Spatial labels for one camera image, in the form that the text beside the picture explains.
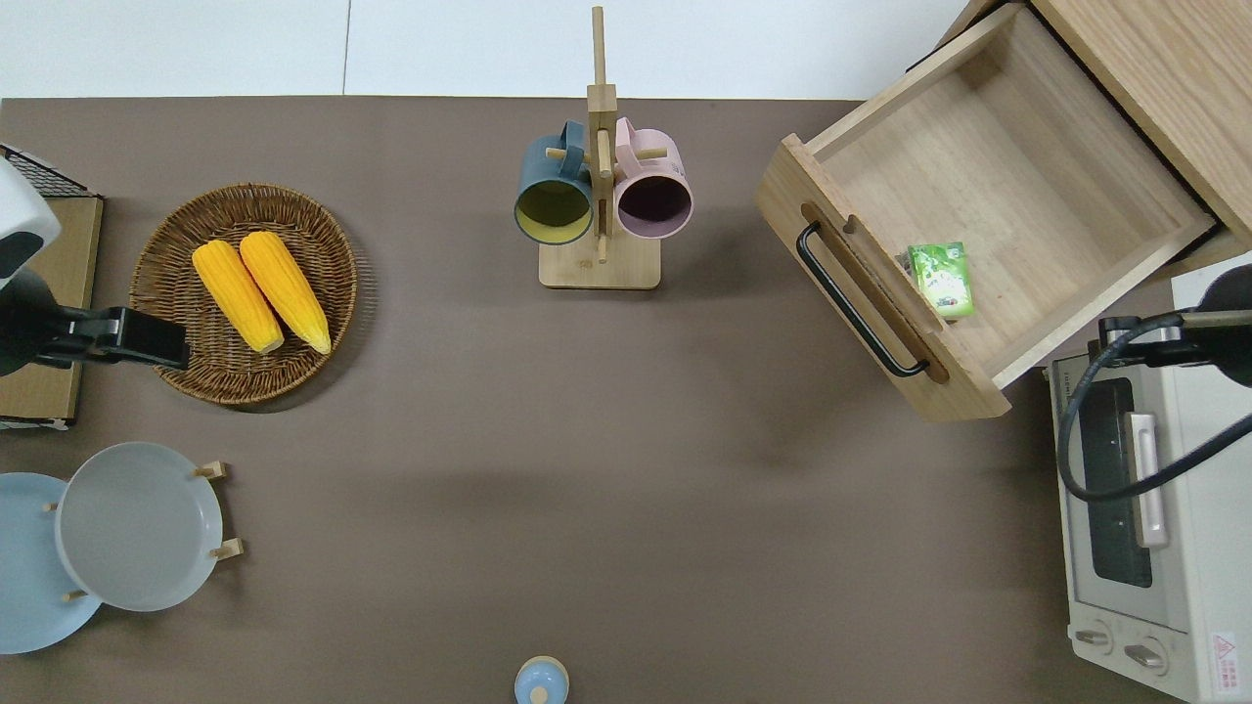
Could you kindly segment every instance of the toaster oven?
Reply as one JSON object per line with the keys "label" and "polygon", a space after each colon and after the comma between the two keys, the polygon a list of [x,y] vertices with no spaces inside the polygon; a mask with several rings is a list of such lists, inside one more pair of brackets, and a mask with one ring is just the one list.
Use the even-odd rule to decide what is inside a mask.
{"label": "toaster oven", "polygon": [[[1053,362],[1054,421],[1087,356]],[[1213,367],[1103,370],[1069,445],[1087,489],[1142,479],[1252,411]],[[1187,701],[1252,701],[1252,440],[1134,499],[1060,486],[1074,653]]]}

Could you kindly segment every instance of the table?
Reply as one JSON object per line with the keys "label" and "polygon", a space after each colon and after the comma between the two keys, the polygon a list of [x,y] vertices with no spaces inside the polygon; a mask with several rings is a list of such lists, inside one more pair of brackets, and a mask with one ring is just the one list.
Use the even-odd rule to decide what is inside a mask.
{"label": "table", "polygon": [[779,139],[851,108],[622,100],[695,192],[652,292],[551,291],[511,204],[581,100],[5,100],[0,139],[109,197],[94,304],[162,218],[242,180],[359,251],[344,347],[244,413],[148,368],[83,373],[79,425],[0,436],[69,477],[121,441],[224,460],[222,562],[187,603],[103,608],[0,659],[23,701],[1163,701],[1069,651],[1047,386],[926,425],[752,205]]}

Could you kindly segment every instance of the black metal handle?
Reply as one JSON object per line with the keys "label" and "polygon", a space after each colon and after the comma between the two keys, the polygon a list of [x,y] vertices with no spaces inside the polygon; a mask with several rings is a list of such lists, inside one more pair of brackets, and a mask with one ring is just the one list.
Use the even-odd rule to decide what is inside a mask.
{"label": "black metal handle", "polygon": [[870,329],[869,323],[865,322],[865,318],[863,318],[860,312],[856,311],[851,301],[849,301],[848,297],[844,296],[844,292],[839,289],[839,284],[835,283],[835,279],[830,278],[830,274],[826,273],[821,262],[813,256],[813,251],[809,249],[809,236],[819,229],[821,229],[821,223],[815,220],[809,223],[809,227],[804,228],[804,232],[801,232],[800,237],[796,238],[795,251],[800,254],[800,261],[804,262],[804,266],[808,267],[810,272],[813,272],[818,283],[821,284],[823,291],[825,291],[826,296],[834,301],[835,307],[838,307],[844,317],[848,318],[848,322],[851,323],[853,328],[861,336],[865,344],[869,346],[870,352],[878,357],[878,361],[883,363],[883,367],[885,367],[886,371],[898,377],[910,377],[921,373],[921,371],[930,365],[930,361],[919,360],[918,363],[911,367],[905,367],[898,362],[895,357],[891,356],[891,352],[886,348],[886,346],[883,344],[883,341],[878,338],[873,329]]}

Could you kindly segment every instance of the white floor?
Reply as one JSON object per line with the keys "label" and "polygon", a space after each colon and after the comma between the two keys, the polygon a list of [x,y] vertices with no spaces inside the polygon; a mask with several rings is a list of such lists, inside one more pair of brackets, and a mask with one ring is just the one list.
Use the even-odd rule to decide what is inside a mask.
{"label": "white floor", "polygon": [[[864,99],[967,0],[601,0],[623,98]],[[3,0],[0,98],[553,95],[591,1]]]}

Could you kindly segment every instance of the round woven tray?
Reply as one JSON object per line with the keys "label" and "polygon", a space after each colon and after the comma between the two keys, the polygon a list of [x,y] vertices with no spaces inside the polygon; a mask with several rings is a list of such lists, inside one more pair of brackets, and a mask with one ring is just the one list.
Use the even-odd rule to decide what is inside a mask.
{"label": "round woven tray", "polygon": [[268,229],[290,251],[308,278],[339,347],[357,303],[357,263],[347,236],[313,199],[280,185],[242,183],[200,195],[156,228],[130,281],[130,306],[187,327],[187,371],[156,367],[174,388],[212,403],[238,406],[277,398],[308,381],[329,360],[283,327],[283,344],[258,355],[214,303],[192,266],[192,252],[210,239],[232,246]]}

